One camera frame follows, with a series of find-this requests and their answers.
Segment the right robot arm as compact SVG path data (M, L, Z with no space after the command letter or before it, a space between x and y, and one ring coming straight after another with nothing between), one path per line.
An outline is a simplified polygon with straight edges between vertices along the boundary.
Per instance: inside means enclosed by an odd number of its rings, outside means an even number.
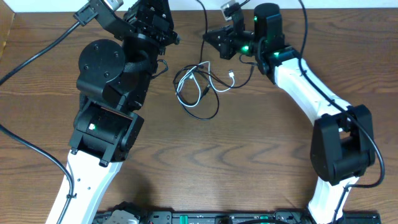
M244 24L242 5L229 1L221 12L228 25L211 30L203 40L223 59L236 54L255 58L259 71L284 90L313 126L310 160L318 180L307 210L312 223L360 223L346 215L344 204L359 178L376 160L370 111L334 94L308 67L301 53L285 41L279 6L254 9L254 30Z

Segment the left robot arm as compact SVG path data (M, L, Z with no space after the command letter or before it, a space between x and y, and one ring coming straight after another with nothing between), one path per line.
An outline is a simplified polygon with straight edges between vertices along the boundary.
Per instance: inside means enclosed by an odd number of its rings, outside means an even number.
M169 3L138 0L122 16L121 1L94 0L74 15L80 25L97 21L113 35L80 54L80 108L73 123L66 168L69 176L48 223L91 223L143 125L137 114L168 45L178 44Z

